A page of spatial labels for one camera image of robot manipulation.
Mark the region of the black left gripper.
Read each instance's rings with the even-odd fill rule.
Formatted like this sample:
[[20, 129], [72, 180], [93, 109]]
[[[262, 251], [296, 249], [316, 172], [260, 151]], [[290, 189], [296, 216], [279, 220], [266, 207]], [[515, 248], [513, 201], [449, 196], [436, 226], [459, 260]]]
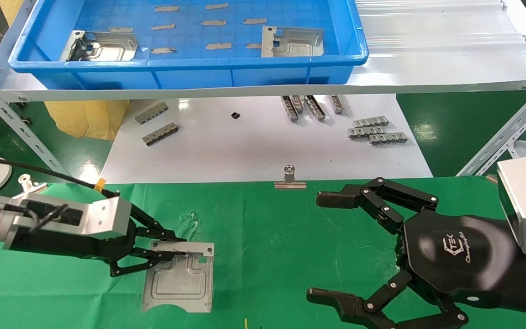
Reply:
[[[29, 227], [16, 226], [7, 233], [5, 248], [36, 254], [75, 257], [81, 260], [100, 260], [109, 264], [110, 277], [120, 277], [146, 271], [160, 262], [172, 261], [179, 255], [179, 252], [175, 251], [134, 248], [137, 237], [169, 242], [187, 241], [177, 237], [173, 230], [165, 229], [161, 223], [134, 204], [131, 204], [130, 219], [122, 219], [118, 222], [118, 227], [125, 229], [125, 235], [99, 239], [92, 235], [74, 235], [44, 229], [31, 233]], [[120, 267], [118, 261], [126, 256], [141, 258], [146, 262]]]

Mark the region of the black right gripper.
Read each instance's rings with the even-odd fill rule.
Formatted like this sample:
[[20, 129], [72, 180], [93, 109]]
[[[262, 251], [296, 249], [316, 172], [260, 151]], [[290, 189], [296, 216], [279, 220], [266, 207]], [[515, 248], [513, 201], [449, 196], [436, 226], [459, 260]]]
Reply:
[[[421, 212], [404, 224], [389, 203]], [[507, 221], [478, 215], [441, 215], [439, 199], [426, 192], [378, 177], [364, 185], [345, 185], [341, 191], [320, 191], [323, 208], [363, 209], [390, 234], [401, 234], [411, 270], [433, 294], [476, 308], [499, 308], [506, 293], [502, 281], [515, 260], [518, 246]], [[311, 287], [307, 301], [336, 310], [345, 323], [367, 329], [460, 329], [469, 317], [451, 299], [436, 298], [440, 313], [395, 323], [383, 309], [413, 281], [399, 271], [370, 298]]]

